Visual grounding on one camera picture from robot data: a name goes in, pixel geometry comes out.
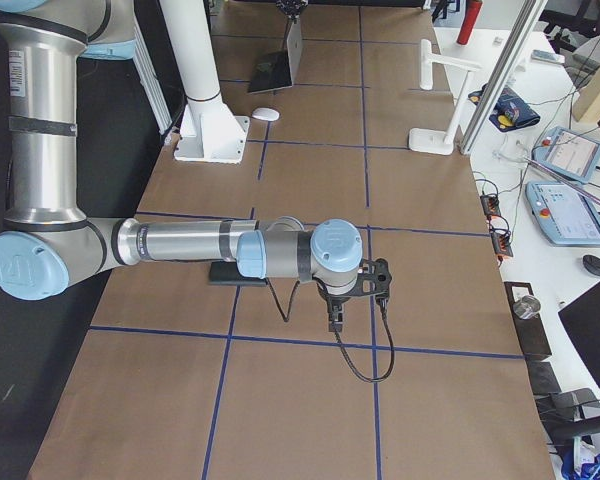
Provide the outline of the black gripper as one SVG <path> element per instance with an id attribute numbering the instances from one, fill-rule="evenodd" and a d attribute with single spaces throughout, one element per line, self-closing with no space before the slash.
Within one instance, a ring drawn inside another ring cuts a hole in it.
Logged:
<path id="1" fill-rule="evenodd" d="M 330 293 L 326 288 L 321 289 L 321 298 L 326 302 L 329 330 L 336 331 L 337 324 L 344 323 L 344 304 L 351 299 L 349 295 Z"/>
<path id="2" fill-rule="evenodd" d="M 275 6 L 284 15 L 300 15 L 305 9 L 305 0 L 276 0 Z"/>

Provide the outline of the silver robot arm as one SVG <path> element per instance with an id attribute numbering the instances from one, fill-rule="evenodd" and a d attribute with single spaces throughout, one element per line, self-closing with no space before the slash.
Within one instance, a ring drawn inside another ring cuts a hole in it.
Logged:
<path id="1" fill-rule="evenodd" d="M 146 95 L 131 61 L 82 59 L 78 71 L 77 199 L 97 217 L 135 213 L 161 141 Z M 7 45 L 0 36 L 0 229 L 10 152 L 7 128 Z M 0 290 L 0 337 L 77 331 L 92 318 L 106 274 L 65 294 L 37 302 L 14 299 Z"/>

